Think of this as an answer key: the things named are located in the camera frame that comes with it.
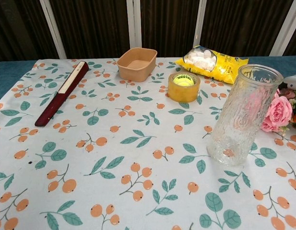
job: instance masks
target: dark curtain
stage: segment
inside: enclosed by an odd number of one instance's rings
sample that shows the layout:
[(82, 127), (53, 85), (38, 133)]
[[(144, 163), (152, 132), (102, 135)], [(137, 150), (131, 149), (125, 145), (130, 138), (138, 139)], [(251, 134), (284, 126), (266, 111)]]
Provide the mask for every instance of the dark curtain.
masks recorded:
[(284, 55), (296, 55), (296, 29), (295, 32), (288, 43)]
[(199, 0), (141, 0), (142, 46), (180, 57), (193, 45)]
[(50, 0), (67, 58), (117, 58), (130, 48), (126, 0)]
[(200, 45), (231, 56), (268, 56), (293, 0), (208, 0)]
[(39, 0), (0, 0), (0, 61), (58, 58)]

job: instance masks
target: tape roll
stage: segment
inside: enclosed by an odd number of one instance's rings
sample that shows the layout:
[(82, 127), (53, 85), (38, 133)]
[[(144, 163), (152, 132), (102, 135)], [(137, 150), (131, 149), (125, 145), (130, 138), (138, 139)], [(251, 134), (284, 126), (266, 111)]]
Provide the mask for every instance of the tape roll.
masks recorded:
[[(190, 86), (175, 84), (174, 79), (181, 75), (190, 77), (193, 80), (194, 84)], [(197, 98), (199, 86), (200, 79), (197, 75), (189, 72), (173, 73), (168, 78), (168, 96), (176, 102), (192, 102)]]

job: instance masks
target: tan plastic container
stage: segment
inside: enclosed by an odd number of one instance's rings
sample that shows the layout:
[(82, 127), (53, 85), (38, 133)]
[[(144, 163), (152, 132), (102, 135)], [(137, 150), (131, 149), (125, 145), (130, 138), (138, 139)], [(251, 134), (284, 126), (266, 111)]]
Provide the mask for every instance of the tan plastic container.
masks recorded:
[(142, 82), (155, 68), (157, 51), (154, 49), (133, 48), (117, 61), (120, 77), (124, 80)]

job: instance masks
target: tablecloth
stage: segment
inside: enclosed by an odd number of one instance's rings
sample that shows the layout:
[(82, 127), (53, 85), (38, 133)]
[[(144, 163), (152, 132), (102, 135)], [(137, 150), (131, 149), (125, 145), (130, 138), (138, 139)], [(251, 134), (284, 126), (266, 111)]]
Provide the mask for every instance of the tablecloth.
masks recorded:
[(80, 60), (39, 60), (0, 100), (1, 229), (296, 227), (296, 130), (259, 131), (237, 167), (206, 143), (231, 85), (201, 77), (197, 100), (167, 97), (173, 61), (145, 82), (117, 59), (87, 72), (46, 127), (34, 122)]

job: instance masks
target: green leaf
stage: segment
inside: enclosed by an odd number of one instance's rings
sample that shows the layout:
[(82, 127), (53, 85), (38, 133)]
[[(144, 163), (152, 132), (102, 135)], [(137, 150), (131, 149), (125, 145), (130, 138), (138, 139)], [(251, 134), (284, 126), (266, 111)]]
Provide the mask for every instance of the green leaf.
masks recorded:
[(238, 228), (242, 222), (237, 212), (230, 209), (224, 212), (224, 220), (227, 226), (231, 229)]
[(188, 103), (179, 102), (179, 105), (181, 105), (184, 109), (189, 109), (189, 104)]
[(138, 140), (138, 137), (129, 137), (120, 142), (120, 144), (130, 144)]
[(226, 180), (225, 178), (219, 178), (218, 181), (220, 183), (223, 183), (223, 184), (229, 184), (230, 182), (228, 180)]
[(50, 78), (49, 78), (49, 79), (44, 79), (44, 80), (43, 80), (44, 83), (50, 83), (51, 81), (53, 81), (53, 79), (50, 79)]
[(171, 113), (171, 114), (183, 114), (186, 111), (184, 109), (173, 109), (173, 110), (170, 110), (168, 112)]
[(118, 166), (122, 160), (124, 159), (124, 157), (117, 157), (115, 159), (113, 159), (107, 166), (106, 166), (106, 169), (113, 169), (115, 168), (116, 166)]
[(188, 155), (188, 156), (185, 156), (182, 159), (180, 159), (179, 163), (181, 163), (181, 164), (191, 163), (194, 159), (195, 159), (194, 156)]
[(0, 172), (0, 178), (5, 178), (5, 177), (6, 177), (6, 174), (3, 172)]
[(154, 123), (156, 123), (157, 125), (159, 125), (159, 120), (157, 118), (153, 119)]
[(135, 134), (137, 134), (138, 136), (142, 136), (142, 137), (144, 137), (143, 132), (141, 132), (140, 130), (133, 129), (133, 132), (134, 132)]
[(169, 183), (169, 190), (173, 189), (176, 186), (176, 179), (172, 179)]
[(184, 117), (184, 124), (189, 125), (194, 121), (194, 116), (193, 115), (186, 115)]
[(168, 195), (165, 197), (166, 200), (177, 200), (178, 196), (177, 195)]
[(257, 144), (253, 142), (252, 145), (251, 145), (251, 151), (254, 151), (254, 150), (257, 150), (257, 149), (258, 149)]
[(259, 167), (264, 167), (265, 166), (265, 161), (263, 161), (261, 158), (256, 158), (254, 162)]
[(42, 95), (42, 96), (39, 97), (39, 98), (42, 98), (42, 97), (49, 97), (50, 95), (51, 95), (50, 93), (46, 93), (46, 94)]
[(115, 175), (110, 172), (100, 172), (101, 176), (105, 179), (113, 179)]
[(202, 92), (203, 96), (205, 96), (206, 98), (208, 98), (208, 95), (207, 95), (206, 92), (204, 92), (203, 90), (200, 90), (200, 91)]
[(277, 157), (277, 153), (270, 148), (260, 148), (260, 152), (267, 159), (275, 159)]
[(57, 83), (56, 82), (51, 82), (49, 85), (48, 85), (48, 88), (51, 89), (51, 88), (55, 88), (57, 86)]
[(237, 176), (237, 174), (235, 172), (231, 172), (231, 171), (224, 171), (228, 176)]
[(51, 213), (47, 213), (47, 224), (52, 230), (59, 230), (59, 224)]
[(208, 193), (205, 196), (206, 206), (213, 212), (218, 212), (223, 208), (223, 202), (216, 193)]
[(199, 171), (199, 173), (203, 173), (205, 171), (205, 161), (204, 160), (200, 160), (197, 162), (197, 169)]
[(234, 181), (234, 189), (237, 193), (239, 193), (239, 185), (236, 181)]
[(71, 205), (74, 204), (74, 202), (75, 202), (75, 200), (69, 200), (69, 201), (67, 201), (66, 203), (62, 204), (59, 207), (59, 209), (58, 209), (57, 212), (61, 212), (61, 211), (65, 210), (65, 209), (69, 208)]
[(56, 143), (50, 141), (50, 142), (46, 143), (46, 144), (43, 146), (42, 151), (43, 151), (43, 152), (51, 152), (51, 151), (53, 151), (55, 148), (56, 148)]
[(1, 110), (0, 112), (6, 116), (15, 116), (19, 113), (19, 111), (13, 109)]
[(14, 176), (13, 176), (13, 174), (12, 174), (12, 176), (9, 177), (9, 178), (7, 179), (7, 181), (4, 183), (4, 189), (5, 189), (5, 190), (11, 185), (13, 179), (14, 179)]
[(101, 68), (102, 67), (102, 65), (100, 65), (100, 64), (96, 64), (96, 65), (94, 65), (94, 68), (96, 69), (96, 68)]
[(45, 167), (45, 165), (47, 164), (46, 161), (39, 161), (36, 165), (35, 165), (35, 169), (42, 169)]
[(90, 126), (93, 126), (96, 123), (98, 123), (98, 121), (99, 121), (99, 118), (97, 116), (91, 116), (90, 118), (88, 118), (87, 124)]
[(154, 210), (154, 212), (156, 212), (160, 215), (170, 215), (173, 213), (173, 211), (167, 207), (160, 207), (160, 208)]
[(159, 197), (159, 193), (158, 193), (158, 191), (156, 191), (156, 190), (153, 189), (152, 195), (153, 195), (153, 198), (154, 198), (154, 200), (156, 201), (156, 203), (159, 204), (159, 199), (160, 199), (160, 197)]
[(62, 214), (62, 217), (65, 219), (65, 221), (67, 221), (67, 223), (71, 225), (78, 226), (83, 224), (81, 219), (75, 213), (66, 212)]
[(198, 95), (197, 97), (197, 102), (198, 104), (202, 104), (202, 97), (200, 95)]
[(88, 116), (89, 114), (90, 114), (89, 111), (84, 111), (84, 112), (83, 112), (83, 116)]
[(134, 97), (134, 96), (130, 96), (130, 97), (127, 97), (129, 100), (131, 101), (136, 101), (139, 99), (139, 97)]
[(67, 155), (67, 152), (63, 149), (58, 149), (55, 150), (52, 155), (51, 155), (51, 159), (52, 161), (61, 161), (62, 159), (64, 159)]
[(101, 109), (101, 110), (99, 110), (99, 112), (98, 112), (98, 115), (99, 116), (105, 116), (105, 115), (107, 115), (108, 114), (108, 110), (107, 109)]
[(20, 106), (20, 109), (21, 109), (22, 111), (25, 111), (25, 110), (27, 110), (30, 106), (31, 106), (30, 103), (28, 103), (28, 102), (22, 102), (22, 104), (21, 104), (21, 106)]
[(200, 222), (201, 227), (203, 227), (203, 228), (208, 228), (212, 224), (212, 220), (211, 220), (210, 216), (207, 214), (200, 215), (199, 222)]
[(15, 123), (19, 122), (21, 119), (22, 119), (21, 116), (14, 117), (13, 119), (10, 119), (10, 121), (7, 122), (7, 124), (6, 124), (5, 126), (6, 126), (6, 127), (7, 127), (7, 126), (12, 126), (12, 125), (14, 125)]
[(43, 106), (44, 103), (46, 103), (49, 99), (50, 99), (49, 97), (43, 99), (39, 106)]
[(98, 160), (95, 163), (94, 167), (91, 170), (91, 174), (94, 174), (102, 166), (102, 164), (104, 163), (105, 159), (106, 159), (106, 157), (102, 157), (100, 160)]
[(190, 153), (196, 153), (196, 149), (195, 147), (193, 147), (191, 144), (183, 144), (183, 147), (184, 149), (187, 151), (187, 152), (190, 152)]
[(167, 185), (167, 182), (166, 181), (163, 181), (162, 182), (162, 187), (165, 190), (165, 192), (168, 192), (168, 185)]
[(152, 138), (152, 137), (148, 137), (148, 138), (142, 140), (142, 141), (141, 141), (136, 147), (137, 147), (137, 148), (140, 148), (140, 147), (146, 145), (146, 144), (150, 141), (151, 138)]
[(144, 102), (152, 101), (153, 99), (151, 97), (142, 97), (141, 98)]
[(242, 173), (242, 175), (243, 175), (243, 181), (244, 181), (245, 185), (247, 185), (250, 188), (250, 180), (248, 179), (246, 174)]

